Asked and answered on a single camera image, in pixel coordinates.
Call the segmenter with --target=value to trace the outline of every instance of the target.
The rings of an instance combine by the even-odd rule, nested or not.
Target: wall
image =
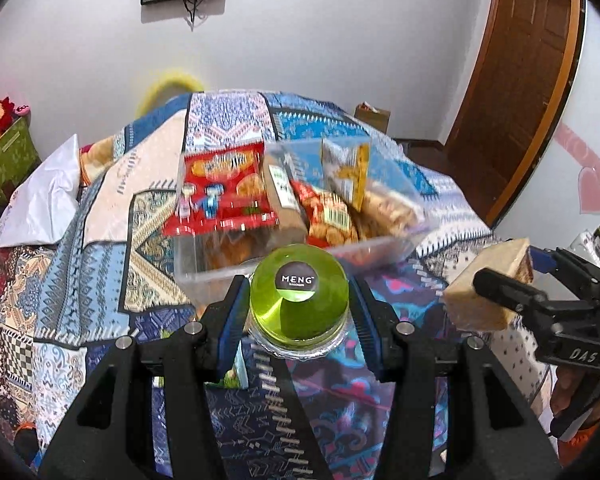
[[[8,0],[0,96],[32,108],[42,156],[134,117],[158,74],[207,89],[261,88],[390,108],[389,133],[435,139],[464,69],[482,0],[216,0],[191,31],[181,2]]]
[[[560,125],[496,233],[568,246],[600,224],[600,15],[587,2],[580,63]]]
[[[475,11],[474,26],[473,28],[468,28],[466,30],[466,32],[470,32],[468,37],[469,47],[466,50],[462,70],[458,73],[457,83],[451,95],[448,109],[438,134],[438,140],[442,144],[446,143],[446,140],[451,133],[451,128],[454,126],[454,122],[456,122],[456,117],[460,111],[464,94],[469,86],[469,81],[471,81],[471,76],[474,73],[475,62],[478,59],[482,37],[484,36],[484,29],[487,26],[491,0],[477,0],[476,4],[477,8]]]

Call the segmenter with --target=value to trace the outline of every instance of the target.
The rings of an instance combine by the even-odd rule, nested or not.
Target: patchwork bedspread
[[[58,247],[17,248],[8,256],[0,290],[0,428],[7,438],[34,422],[39,460],[115,338],[153,340],[194,316],[173,281],[170,240],[160,233],[173,211],[181,152],[330,136],[369,137],[403,169],[440,222],[412,258],[366,276],[374,294],[429,335],[457,337],[440,303],[442,290],[496,240],[451,178],[413,164],[391,139],[333,104],[282,93],[186,94],[92,146],[96,160],[83,167],[90,185]],[[533,360],[533,338],[512,327],[493,335],[490,345],[529,402],[543,407],[546,367]],[[366,370],[355,331],[309,362],[274,359],[248,338],[242,348],[248,389],[207,389],[230,478],[373,476],[393,385],[379,384]],[[164,396],[157,386],[153,402],[155,461],[169,474]],[[432,447],[439,451],[446,441],[442,380],[435,424]]]

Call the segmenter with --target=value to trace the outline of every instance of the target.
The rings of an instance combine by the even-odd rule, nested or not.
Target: human hand
[[[550,407],[554,415],[566,409],[571,402],[571,397],[580,386],[585,370],[578,367],[558,366],[556,369],[558,382],[551,394]],[[584,421],[583,428],[591,426],[600,420],[600,400],[593,406],[591,414]]]

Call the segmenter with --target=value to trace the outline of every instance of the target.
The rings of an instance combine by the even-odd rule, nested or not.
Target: white pillow
[[[78,209],[78,137],[55,150],[14,192],[0,218],[0,247],[54,244]]]

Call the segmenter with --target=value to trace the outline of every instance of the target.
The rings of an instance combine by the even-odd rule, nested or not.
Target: metal screw
[[[395,329],[398,331],[398,334],[402,335],[411,335],[416,331],[416,327],[408,321],[401,321],[395,326]]]
[[[480,350],[484,347],[484,341],[480,339],[477,335],[471,335],[466,339],[466,343],[469,348],[474,350]]]
[[[199,332],[202,332],[202,328],[202,323],[200,323],[199,321],[189,321],[184,326],[184,331],[189,335],[195,335]]]
[[[123,335],[116,339],[116,347],[121,350],[126,350],[133,344],[134,340],[131,339],[128,335]]]

